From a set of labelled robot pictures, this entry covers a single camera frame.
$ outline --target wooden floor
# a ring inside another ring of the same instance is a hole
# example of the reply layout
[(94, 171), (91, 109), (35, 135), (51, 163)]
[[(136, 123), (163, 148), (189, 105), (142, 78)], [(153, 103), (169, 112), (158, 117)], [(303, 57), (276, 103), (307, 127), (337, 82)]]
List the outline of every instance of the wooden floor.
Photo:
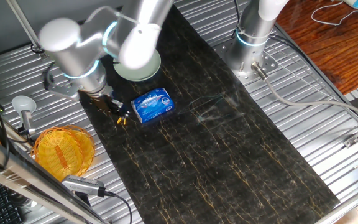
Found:
[[(306, 52), (343, 93), (358, 87), (358, 12), (339, 26), (317, 23), (311, 14), (317, 8), (336, 4), (328, 0), (290, 0), (278, 17), (278, 24)], [(322, 9), (314, 18), (338, 23), (354, 9), (346, 4)]]

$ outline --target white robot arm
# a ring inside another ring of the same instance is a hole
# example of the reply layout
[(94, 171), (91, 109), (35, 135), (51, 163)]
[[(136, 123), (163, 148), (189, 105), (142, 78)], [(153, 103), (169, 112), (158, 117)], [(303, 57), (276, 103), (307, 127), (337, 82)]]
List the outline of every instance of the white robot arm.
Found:
[(101, 7), (82, 25), (67, 18), (45, 24), (39, 34), (40, 44), (74, 83), (69, 89), (53, 85), (47, 71), (43, 75), (45, 88), (74, 100), (81, 90), (104, 112), (127, 116), (122, 103), (112, 98), (99, 59), (108, 54), (129, 69), (143, 67), (154, 53), (172, 4), (173, 0), (127, 0), (121, 12)]

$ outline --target blue snack package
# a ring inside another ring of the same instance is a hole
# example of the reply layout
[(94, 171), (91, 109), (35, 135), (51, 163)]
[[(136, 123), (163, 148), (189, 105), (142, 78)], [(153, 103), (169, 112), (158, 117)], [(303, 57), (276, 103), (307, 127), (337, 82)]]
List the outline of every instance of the blue snack package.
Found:
[(174, 109), (172, 99), (164, 88), (156, 88), (131, 101), (139, 121), (144, 123)]

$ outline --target gray cable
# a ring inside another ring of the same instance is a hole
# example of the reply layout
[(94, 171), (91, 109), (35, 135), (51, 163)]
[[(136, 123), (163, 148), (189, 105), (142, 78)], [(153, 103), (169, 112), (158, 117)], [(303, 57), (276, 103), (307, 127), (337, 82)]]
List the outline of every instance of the gray cable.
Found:
[(287, 104), (287, 105), (291, 105), (291, 106), (314, 106), (314, 105), (337, 105), (337, 106), (342, 106), (345, 108), (349, 108), (350, 110), (353, 110), (354, 112), (358, 113), (358, 108), (348, 105), (346, 103), (341, 103), (341, 102), (336, 102), (336, 101), (315, 101), (315, 102), (304, 102), (304, 103), (295, 103), (295, 102), (291, 102), (288, 101), (284, 98), (282, 98), (273, 88), (272, 84), (270, 83), (270, 81), (268, 79), (265, 80), (266, 85), (270, 88), (270, 91), (272, 91), (273, 95), (276, 96), (276, 98), (278, 100), (280, 100), (281, 102)]

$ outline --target metal rod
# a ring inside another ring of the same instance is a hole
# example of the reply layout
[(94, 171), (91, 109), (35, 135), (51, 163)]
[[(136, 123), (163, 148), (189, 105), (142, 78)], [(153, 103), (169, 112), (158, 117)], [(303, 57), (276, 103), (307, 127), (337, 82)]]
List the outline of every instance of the metal rod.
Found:
[(325, 215), (320, 219), (316, 224), (331, 224), (338, 221), (342, 216), (344, 216), (348, 211), (356, 208), (358, 206), (358, 193), (353, 195), (351, 198), (347, 199), (340, 206), (334, 208), (330, 213)]
[(22, 9), (20, 8), (20, 6), (18, 5), (17, 1), (16, 0), (6, 0), (6, 1), (7, 1), (8, 5), (11, 7), (17, 20), (19, 20), (20, 24), (22, 24), (22, 27), (23, 27), (25, 33), (29, 36), (34, 47), (36, 47), (37, 49), (42, 49), (37, 35), (35, 34), (34, 30), (32, 29), (29, 21), (25, 17), (25, 15), (24, 15)]
[[(14, 155), (14, 153), (10, 153), (7, 171), (0, 173), (2, 175), (9, 174), (9, 177), (14, 176), (14, 178), (7, 179), (5, 177), (4, 181), (3, 179), (0, 179), (1, 184), (6, 185), (7, 187), (14, 187), (8, 183), (16, 182), (21, 185), (20, 188), (23, 188), (23, 186), (36, 188), (40, 194), (44, 194), (43, 197), (37, 198), (25, 192), (23, 193), (30, 196), (30, 199), (46, 207), (54, 206), (51, 210), (61, 214), (67, 219), (75, 219), (76, 223), (85, 223), (86, 220), (90, 223), (106, 224), (106, 222), (94, 210), (92, 210), (92, 208), (76, 197), (71, 191), (55, 180), (46, 171), (42, 172), (43, 169), (27, 154), (22, 151), (15, 151), (15, 154), (16, 155)], [(3, 164), (5, 159), (6, 149), (0, 145), (0, 164)], [(56, 200), (58, 203), (51, 203), (52, 200), (46, 200), (46, 195), (47, 197)]]

